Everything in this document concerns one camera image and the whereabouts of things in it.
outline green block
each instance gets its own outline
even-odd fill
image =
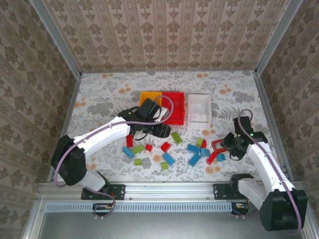
[[[142,160],[140,158],[137,158],[134,160],[135,165],[142,165]]]
[[[160,166],[161,166],[162,170],[168,169],[168,163],[167,162],[160,163]]]
[[[196,147],[200,148],[203,141],[204,141],[204,139],[198,138],[197,143],[196,143]]]
[[[171,133],[171,136],[177,145],[179,145],[180,143],[183,142],[183,140],[181,140],[181,138],[179,137],[179,134],[177,132]]]
[[[133,154],[138,154],[140,152],[145,151],[145,147],[144,145],[140,144],[139,146],[132,148],[131,151],[133,152]]]

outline plastic bin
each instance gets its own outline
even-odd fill
[[[185,106],[184,106],[184,93],[183,92],[163,92],[163,96],[169,97],[174,103],[173,114],[164,122],[164,124],[184,125]],[[170,102],[162,98],[161,106],[168,108],[170,111]]]
[[[161,96],[162,92],[159,91],[143,91],[141,92],[140,96],[140,106],[143,104],[143,102],[147,99],[150,98],[151,100],[155,100],[157,96]],[[162,98],[158,99],[157,104],[161,106]]]
[[[193,128],[210,128],[210,95],[188,95],[187,126]]]

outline robotic arm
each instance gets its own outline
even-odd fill
[[[230,157],[238,157],[238,160],[247,153],[254,162],[264,186],[258,184],[250,174],[235,174],[230,180],[232,192],[244,195],[254,204],[260,211],[260,219],[266,230],[297,229],[298,224],[303,228],[308,201],[306,193],[304,190],[296,190],[286,178],[271,154],[265,135],[262,132],[254,132],[249,117],[240,117],[240,123],[250,137],[240,127],[238,118],[235,118],[237,136],[229,133],[221,142],[221,146],[230,152]]]
[[[154,101],[146,99],[140,107],[124,110],[107,124],[82,136],[71,139],[68,135],[61,137],[52,157],[51,165],[57,169],[66,185],[80,184],[96,192],[107,193],[110,183],[99,172],[86,168],[85,158],[90,157],[112,141],[143,131],[160,138],[169,136],[170,127],[160,123],[166,117],[168,109]]]

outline red block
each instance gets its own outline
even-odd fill
[[[211,143],[211,146],[213,147],[214,152],[216,152],[216,153],[223,153],[223,152],[226,152],[226,151],[227,151],[226,148],[221,147],[220,145],[219,145],[220,147],[217,148],[217,144],[219,144],[221,141],[223,141],[223,139],[215,140],[215,141],[213,141],[213,142]]]
[[[126,146],[127,148],[133,147],[133,135],[126,136]]]
[[[201,143],[201,146],[200,146],[201,148],[206,148],[207,147],[207,142],[206,142],[206,140],[204,139],[203,140],[203,143]]]
[[[166,153],[170,148],[170,144],[165,142],[160,148]]]
[[[210,157],[206,160],[206,163],[207,163],[208,165],[210,165],[210,164],[215,160],[215,158],[216,158],[217,155],[218,155],[218,153],[213,152],[213,153],[210,155]]]
[[[151,146],[150,144],[147,144],[145,148],[147,151],[151,152],[151,150],[153,149],[153,146]]]

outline cable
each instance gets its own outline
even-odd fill
[[[134,139],[135,141],[140,141],[140,140],[146,138],[146,136],[148,136],[148,133],[145,133],[145,135],[144,135],[143,137],[137,138],[137,139],[135,139],[134,136],[133,136],[133,139]]]
[[[241,115],[243,114],[243,112],[245,112],[245,111],[249,111],[249,112],[250,112],[250,114],[251,114],[250,121],[253,119],[253,112],[252,112],[250,109],[244,109],[244,110],[242,110],[242,111],[239,113],[239,115],[238,115],[238,119],[239,119],[239,120],[238,120],[238,124],[239,124],[239,127],[240,127],[241,130],[244,132],[244,134],[247,135],[247,137],[248,137],[250,140],[252,140],[252,141],[262,150],[262,152],[263,152],[263,153],[265,154],[265,156],[268,158],[268,160],[269,160],[271,166],[273,167],[275,173],[277,174],[279,180],[282,182],[282,185],[284,186],[284,188],[285,188],[285,190],[286,190],[286,192],[287,192],[287,194],[288,194],[288,197],[289,197],[289,199],[290,199],[290,201],[291,201],[291,203],[292,203],[292,205],[293,205],[293,208],[295,209],[296,216],[297,216],[297,221],[298,221],[297,231],[294,232],[294,233],[289,233],[289,232],[287,232],[287,233],[288,233],[289,235],[291,235],[291,236],[296,236],[296,235],[298,235],[298,234],[300,233],[300,231],[301,231],[301,226],[302,226],[301,217],[300,217],[300,213],[299,213],[299,211],[298,211],[298,207],[297,207],[297,205],[296,205],[296,203],[295,203],[295,201],[294,201],[294,199],[293,199],[293,196],[291,195],[291,192],[289,191],[288,186],[286,185],[284,179],[282,178],[280,172],[278,171],[278,169],[277,169],[277,167],[275,166],[274,162],[271,160],[270,156],[268,155],[268,152],[267,152],[267,151],[263,148],[263,146],[261,146],[261,145],[244,129],[244,127],[242,126],[242,124],[241,124],[241,122],[240,122],[240,117],[241,117]]]
[[[168,101],[169,101],[169,103],[170,103],[170,105],[171,105],[171,110],[170,110],[170,112],[169,112],[169,114],[168,114],[168,116],[167,116],[166,118],[164,118],[163,120],[161,120],[161,121],[159,121],[159,122],[139,122],[139,121],[121,121],[121,122],[116,122],[116,123],[114,123],[114,124],[106,125],[105,127],[100,128],[98,131],[89,134],[89,135],[86,136],[85,138],[83,138],[83,139],[81,139],[80,141],[78,141],[78,142],[76,142],[75,144],[73,144],[73,145],[72,145],[70,148],[68,148],[68,149],[65,151],[65,153],[62,155],[62,157],[61,157],[61,159],[60,159],[60,161],[59,161],[59,163],[58,163],[58,165],[56,166],[56,169],[55,169],[55,174],[54,174],[54,177],[53,177],[54,184],[55,184],[58,188],[63,188],[63,187],[66,186],[66,183],[63,184],[63,185],[60,185],[60,184],[58,184],[58,182],[57,182],[58,172],[59,172],[59,170],[60,170],[60,167],[61,167],[63,161],[65,160],[66,156],[67,156],[75,147],[77,147],[79,144],[85,142],[85,141],[88,140],[89,138],[95,136],[96,134],[98,134],[98,133],[100,133],[100,132],[102,132],[102,131],[104,131],[104,130],[110,128],[110,127],[114,127],[114,126],[117,126],[117,125],[120,125],[120,124],[133,124],[133,123],[134,123],[134,124],[143,124],[143,125],[156,125],[156,124],[164,123],[166,120],[168,120],[169,117],[171,117],[171,115],[173,114],[174,103],[173,103],[173,101],[172,101],[169,97],[167,97],[167,96],[157,96],[154,101],[156,102],[156,100],[159,99],[159,98],[166,98],[166,99],[168,99]],[[91,191],[92,193],[96,193],[96,194],[100,194],[100,195],[105,195],[105,196],[109,197],[110,199],[112,199],[112,200],[113,200],[113,206],[112,206],[111,210],[108,212],[107,215],[109,215],[109,214],[113,211],[113,209],[114,209],[114,207],[115,207],[115,199],[114,199],[111,195],[109,195],[109,194],[107,194],[107,193],[97,192],[97,191],[94,191],[94,190],[92,190],[92,189],[90,189],[90,188],[86,188],[86,189],[89,190],[89,191]]]
[[[234,213],[237,213],[237,214],[240,215],[240,216],[250,217],[250,216],[255,215],[256,213],[258,213],[259,211],[257,210],[257,211],[254,211],[254,212],[251,213],[251,214],[246,214],[246,215],[241,214],[239,211],[236,211],[236,210],[234,210],[234,209],[233,209],[233,212],[234,212]]]
[[[229,153],[229,157],[230,157],[230,159],[231,159],[231,160],[233,160],[233,161],[240,161],[240,160],[242,160],[242,159],[243,159],[243,157],[238,158],[238,159],[233,159],[233,158],[231,157],[231,153]]]
[[[90,189],[90,188],[87,188],[87,187],[85,187],[85,189],[89,190],[89,191],[92,192],[92,193],[104,195],[104,196],[107,196],[107,197],[109,197],[110,199],[112,199],[112,201],[113,201],[112,207],[111,207],[111,209],[109,210],[109,212],[108,212],[106,215],[104,215],[103,217],[109,216],[109,215],[112,213],[112,211],[115,209],[115,206],[116,206],[115,198],[112,197],[110,194],[107,194],[107,193],[97,192],[97,191],[95,191],[95,190],[93,190],[93,189]],[[98,206],[96,206],[96,207],[94,208],[94,211],[93,211],[94,216],[96,216],[96,217],[98,216],[98,215],[96,215],[96,209],[97,209],[97,208],[100,208],[100,207],[102,207],[102,206],[105,206],[105,205],[98,205]]]

